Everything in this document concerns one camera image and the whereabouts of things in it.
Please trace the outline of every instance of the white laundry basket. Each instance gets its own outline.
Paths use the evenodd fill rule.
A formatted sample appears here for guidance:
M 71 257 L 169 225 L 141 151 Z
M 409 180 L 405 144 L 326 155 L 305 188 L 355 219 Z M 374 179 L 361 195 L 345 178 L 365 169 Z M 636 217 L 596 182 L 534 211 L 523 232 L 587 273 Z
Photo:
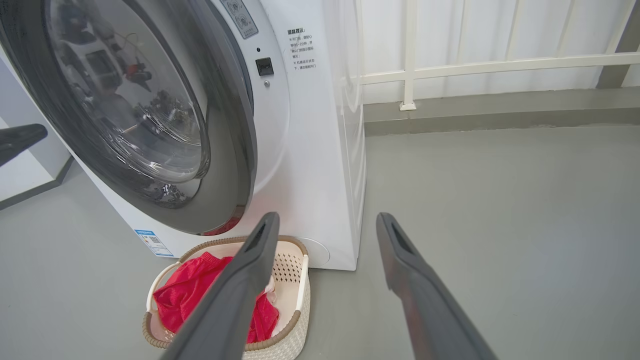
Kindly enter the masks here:
M 217 258 L 234 256 L 246 237 L 208 241 L 187 251 L 175 264 L 165 268 L 155 279 L 147 296 L 147 313 L 142 322 L 142 333 L 153 346 L 167 348 L 174 334 L 160 322 L 153 293 L 169 278 L 168 274 L 185 261 L 208 252 Z M 311 295 L 307 270 L 307 248 L 296 238 L 279 236 L 271 275 L 275 281 L 276 301 L 280 318 L 273 336 L 259 343 L 244 346 L 243 359 L 295 359 L 302 351 L 307 338 Z

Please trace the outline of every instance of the washing machine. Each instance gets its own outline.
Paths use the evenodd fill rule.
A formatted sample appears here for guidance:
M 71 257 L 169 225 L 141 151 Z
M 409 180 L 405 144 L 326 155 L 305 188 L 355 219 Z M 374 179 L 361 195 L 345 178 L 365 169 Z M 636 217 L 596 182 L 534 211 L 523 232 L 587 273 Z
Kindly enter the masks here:
M 358 14 L 355 0 L 1 0 L 0 40 L 150 256 L 246 236 L 277 211 L 311 266 L 354 270 Z

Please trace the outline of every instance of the washing machine door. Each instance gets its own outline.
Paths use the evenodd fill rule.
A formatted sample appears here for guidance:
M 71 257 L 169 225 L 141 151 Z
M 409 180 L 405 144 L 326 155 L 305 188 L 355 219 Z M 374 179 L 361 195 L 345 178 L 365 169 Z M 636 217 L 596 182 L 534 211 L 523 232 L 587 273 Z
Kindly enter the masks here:
M 68 146 L 152 218 L 229 229 L 256 169 L 252 91 L 210 0 L 0 0 L 0 40 Z

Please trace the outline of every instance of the metal railing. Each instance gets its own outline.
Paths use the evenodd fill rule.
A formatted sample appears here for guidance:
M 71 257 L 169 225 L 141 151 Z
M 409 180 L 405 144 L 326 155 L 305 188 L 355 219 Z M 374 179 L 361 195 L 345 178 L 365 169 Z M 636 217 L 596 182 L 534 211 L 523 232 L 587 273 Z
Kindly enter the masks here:
M 564 18 L 564 24 L 558 42 L 556 53 L 551 58 L 533 58 L 533 59 L 513 59 L 513 49 L 515 47 L 515 36 L 520 25 L 522 16 L 521 1 L 516 0 L 515 9 L 513 11 L 513 19 L 511 21 L 511 29 L 509 30 L 509 40 L 507 42 L 506 52 L 503 61 L 486 61 L 479 63 L 461 63 L 461 55 L 465 50 L 466 44 L 466 28 L 468 22 L 468 0 L 463 1 L 462 20 L 460 38 L 458 39 L 458 50 L 456 54 L 455 64 L 437 67 L 426 67 L 421 69 L 415 68 L 415 47 L 416 47 L 416 23 L 417 23 L 417 1 L 406 0 L 406 23 L 404 28 L 404 70 L 379 72 L 375 74 L 365 74 L 362 76 L 362 84 L 388 83 L 391 81 L 404 81 L 404 101 L 400 106 L 400 110 L 415 110 L 413 102 L 413 82 L 417 79 L 440 78 L 445 76 L 457 76 L 467 74 L 484 74 L 488 72 L 505 72 L 519 70 L 538 70 L 538 69 L 558 69 L 566 67 L 592 67 L 592 66 L 608 66 L 608 65 L 632 65 L 640 63 L 640 53 L 616 53 L 616 48 L 620 42 L 620 38 L 625 30 L 627 21 L 631 16 L 636 0 L 628 0 L 625 13 L 616 26 L 615 32 L 609 41 L 609 45 L 604 54 L 581 55 L 581 56 L 564 56 L 567 46 L 567 33 L 572 28 L 574 22 L 574 5 L 576 0 L 571 0 L 567 15 Z

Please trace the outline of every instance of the laundry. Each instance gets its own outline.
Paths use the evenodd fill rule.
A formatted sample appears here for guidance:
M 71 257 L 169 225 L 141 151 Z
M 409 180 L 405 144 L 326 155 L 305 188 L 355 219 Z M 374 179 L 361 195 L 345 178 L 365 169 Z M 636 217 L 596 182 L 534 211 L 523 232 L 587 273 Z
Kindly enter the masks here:
M 211 284 L 232 259 L 230 256 L 218 259 L 205 252 L 199 258 L 182 264 L 166 284 L 154 292 L 158 315 L 164 327 L 174 333 L 178 332 Z M 280 312 L 268 299 L 268 293 L 273 289 L 272 279 L 256 300 L 247 343 L 269 339 L 278 323 Z

